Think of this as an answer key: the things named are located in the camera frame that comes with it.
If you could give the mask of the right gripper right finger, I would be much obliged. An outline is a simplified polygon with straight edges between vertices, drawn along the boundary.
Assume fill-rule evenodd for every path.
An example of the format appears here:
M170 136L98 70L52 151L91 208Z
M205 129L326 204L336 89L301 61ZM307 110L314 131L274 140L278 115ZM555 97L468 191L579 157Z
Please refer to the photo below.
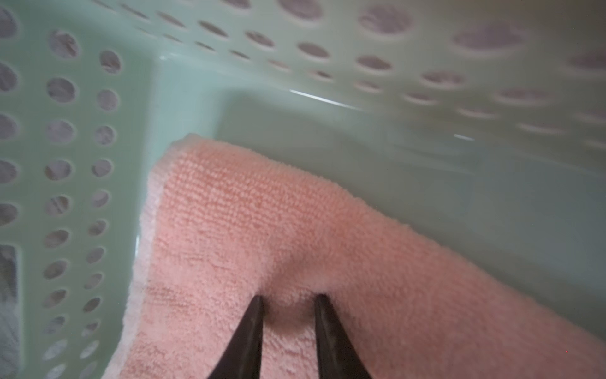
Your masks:
M314 314L319 379L371 379L327 295L314 299Z

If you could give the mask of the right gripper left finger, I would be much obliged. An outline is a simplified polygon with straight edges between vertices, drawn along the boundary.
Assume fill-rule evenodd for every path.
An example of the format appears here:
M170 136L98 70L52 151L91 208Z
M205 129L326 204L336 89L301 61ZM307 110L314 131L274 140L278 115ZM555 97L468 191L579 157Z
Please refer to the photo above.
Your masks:
M259 379L264 334L264 300L252 298L208 379Z

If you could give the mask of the pink towel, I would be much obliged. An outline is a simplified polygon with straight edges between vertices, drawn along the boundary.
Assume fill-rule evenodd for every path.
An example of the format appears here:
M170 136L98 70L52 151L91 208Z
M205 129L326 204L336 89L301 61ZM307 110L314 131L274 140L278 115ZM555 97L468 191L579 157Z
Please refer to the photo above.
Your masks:
M603 378L604 342L340 186L189 135L151 170L106 378L206 378L251 299L264 378L317 376L328 295L375 378Z

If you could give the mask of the mint green plastic basket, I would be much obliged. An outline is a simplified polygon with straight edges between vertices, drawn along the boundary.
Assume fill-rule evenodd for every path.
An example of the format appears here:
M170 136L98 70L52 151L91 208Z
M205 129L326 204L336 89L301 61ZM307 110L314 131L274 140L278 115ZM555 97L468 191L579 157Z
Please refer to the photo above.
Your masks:
M4 1L2 377L102 376L148 173L187 134L605 336L603 1Z

